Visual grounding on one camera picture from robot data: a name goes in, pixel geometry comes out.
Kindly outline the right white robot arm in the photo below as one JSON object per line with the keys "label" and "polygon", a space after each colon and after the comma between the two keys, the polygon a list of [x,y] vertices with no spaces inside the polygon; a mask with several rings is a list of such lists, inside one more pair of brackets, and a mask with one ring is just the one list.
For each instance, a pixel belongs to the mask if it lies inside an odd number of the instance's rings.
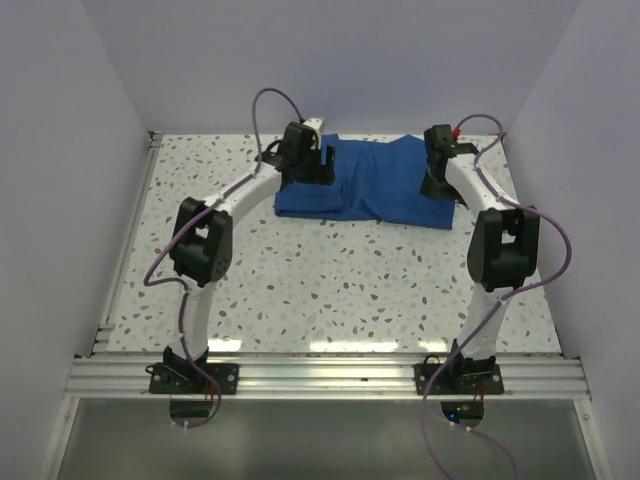
{"label": "right white robot arm", "polygon": [[416,364],[415,385],[420,395],[500,395],[504,387],[496,360],[498,334],[508,294],[537,268],[540,220],[483,172],[477,147],[458,137],[449,125],[425,130],[427,169],[420,192],[460,203],[475,217],[466,260],[472,298],[447,359],[427,356]]}

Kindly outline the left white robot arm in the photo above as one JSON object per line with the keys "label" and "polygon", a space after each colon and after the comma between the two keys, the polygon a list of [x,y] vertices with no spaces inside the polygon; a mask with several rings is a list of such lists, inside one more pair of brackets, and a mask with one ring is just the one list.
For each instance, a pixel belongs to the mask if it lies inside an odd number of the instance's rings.
{"label": "left white robot arm", "polygon": [[333,150],[322,145],[323,123],[321,118],[290,123],[282,139],[259,153],[251,170],[215,194],[188,197],[180,204],[173,236],[158,256],[172,261],[171,279],[182,290],[176,338],[164,349],[161,362],[146,369],[150,393],[234,394],[238,366],[208,361],[213,295],[232,264],[234,228],[292,183],[333,183]]}

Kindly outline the blue surgical cloth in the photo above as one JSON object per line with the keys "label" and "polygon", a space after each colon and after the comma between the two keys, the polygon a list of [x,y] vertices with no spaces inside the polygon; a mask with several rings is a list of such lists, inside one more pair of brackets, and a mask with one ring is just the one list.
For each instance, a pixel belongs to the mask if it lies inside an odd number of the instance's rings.
{"label": "blue surgical cloth", "polygon": [[347,140],[325,135],[335,149],[334,183],[293,183],[275,195],[280,217],[326,220],[382,220],[450,230],[455,204],[420,193],[428,166],[424,143],[405,135],[390,142]]}

